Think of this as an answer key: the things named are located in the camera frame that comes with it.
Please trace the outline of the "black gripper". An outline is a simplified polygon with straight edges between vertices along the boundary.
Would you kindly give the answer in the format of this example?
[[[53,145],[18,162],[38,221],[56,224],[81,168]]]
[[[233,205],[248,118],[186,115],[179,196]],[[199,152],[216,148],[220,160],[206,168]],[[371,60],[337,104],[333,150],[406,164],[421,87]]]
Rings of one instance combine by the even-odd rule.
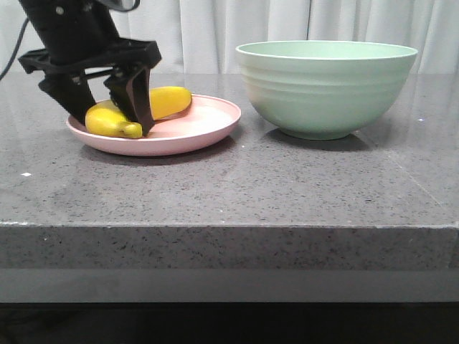
[[[130,12],[139,1],[20,1],[44,47],[19,58],[27,73],[79,72],[92,67],[130,67],[116,70],[104,85],[116,107],[141,125],[146,136],[155,122],[151,112],[150,69],[161,61],[155,41],[119,36],[110,11]],[[60,104],[79,123],[95,105],[86,80],[66,74],[45,75],[39,89]]]

